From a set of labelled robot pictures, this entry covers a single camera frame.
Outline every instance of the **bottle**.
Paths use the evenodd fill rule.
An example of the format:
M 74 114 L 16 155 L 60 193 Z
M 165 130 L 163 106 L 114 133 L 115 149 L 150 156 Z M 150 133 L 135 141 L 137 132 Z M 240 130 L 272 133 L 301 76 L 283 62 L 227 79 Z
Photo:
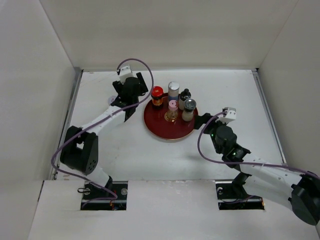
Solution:
M 168 103 L 171 100 L 179 100 L 179 83 L 171 81 L 168 84 Z
M 185 109 L 185 100 L 191 98 L 191 93 L 189 92 L 189 89 L 186 88 L 180 93 L 179 97 L 179 109 L 184 110 Z
M 164 90 L 160 86 L 154 86 L 151 92 L 152 106 L 155 109 L 161 109 L 164 106 L 163 102 Z
M 194 117 L 194 110 L 196 109 L 196 101 L 189 98 L 184 101 L 184 110 L 182 113 L 182 119 L 186 122 L 190 122 Z
M 171 100 L 168 104 L 169 110 L 165 113 L 164 118 L 168 122 L 174 122 L 178 118 L 178 102 Z

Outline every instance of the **pink cap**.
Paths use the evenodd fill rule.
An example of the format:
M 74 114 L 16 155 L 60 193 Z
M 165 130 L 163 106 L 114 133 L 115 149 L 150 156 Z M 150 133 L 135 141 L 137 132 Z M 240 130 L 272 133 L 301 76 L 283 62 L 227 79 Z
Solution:
M 176 100 L 169 101 L 169 110 L 176 111 L 178 109 L 178 102 Z

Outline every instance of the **black cap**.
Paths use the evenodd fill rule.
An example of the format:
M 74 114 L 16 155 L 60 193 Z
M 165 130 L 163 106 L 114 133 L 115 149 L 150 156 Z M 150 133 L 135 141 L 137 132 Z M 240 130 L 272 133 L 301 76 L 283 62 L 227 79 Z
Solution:
M 185 101 L 186 99 L 191 98 L 191 93 L 189 92 L 189 89 L 186 88 L 180 93 L 180 99 Z

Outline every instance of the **jar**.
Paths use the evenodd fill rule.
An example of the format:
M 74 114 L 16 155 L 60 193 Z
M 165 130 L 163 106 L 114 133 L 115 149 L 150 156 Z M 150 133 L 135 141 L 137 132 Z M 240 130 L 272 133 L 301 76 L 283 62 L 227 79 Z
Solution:
M 165 113 L 164 118 L 168 122 L 175 122 L 178 118 L 178 102 L 171 100 L 168 104 L 169 110 Z
M 164 90 L 160 86 L 154 86 L 151 92 L 152 107 L 155 109 L 161 109 L 164 106 L 163 102 Z
M 191 93 L 189 92 L 189 89 L 186 88 L 180 93 L 179 97 L 179 109 L 184 110 L 185 109 L 185 100 L 191 98 Z
M 168 84 L 168 103 L 171 100 L 175 100 L 177 102 L 179 100 L 179 83 L 175 81 L 171 81 Z
M 184 101 L 184 110 L 182 113 L 182 119 L 186 122 L 190 122 L 194 117 L 194 110 L 196 109 L 196 101 L 189 98 Z

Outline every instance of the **white panel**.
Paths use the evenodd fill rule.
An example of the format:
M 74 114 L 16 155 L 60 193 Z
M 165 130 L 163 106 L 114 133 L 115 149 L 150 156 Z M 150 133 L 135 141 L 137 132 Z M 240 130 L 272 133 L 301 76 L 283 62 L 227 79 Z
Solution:
M 0 1 L 0 182 L 48 177 L 75 71 L 38 0 Z
M 28 238 L 43 181 L 0 185 L 0 239 Z
M 74 66 L 259 67 L 298 0 L 41 0 Z
M 142 75 L 150 89 L 150 74 L 142 71 Z M 165 92 L 170 81 L 177 81 L 181 91 L 189 88 L 200 115 L 214 115 L 224 107 L 236 108 L 237 120 L 229 126 L 237 134 L 238 143 L 266 161 L 281 164 L 282 157 L 252 71 L 158 70 L 153 71 L 153 75 L 155 84 L 163 87 Z M 108 108 L 108 98 L 116 95 L 112 82 L 117 80 L 116 72 L 85 72 L 71 126 L 80 127 L 102 114 Z M 208 162 L 199 155 L 199 130 L 175 141 L 154 136 L 144 123 L 146 104 L 141 104 L 125 123 L 99 135 L 99 165 L 115 181 L 227 179 L 239 173 L 225 165 Z M 222 155 L 216 154 L 208 135 L 203 136 L 201 149 L 209 158 L 221 160 Z
M 79 211 L 82 181 L 45 181 L 29 240 L 316 240 L 287 208 L 219 210 L 212 180 L 130 181 L 126 211 Z
M 287 162 L 320 175 L 320 1 L 300 0 L 259 69 Z

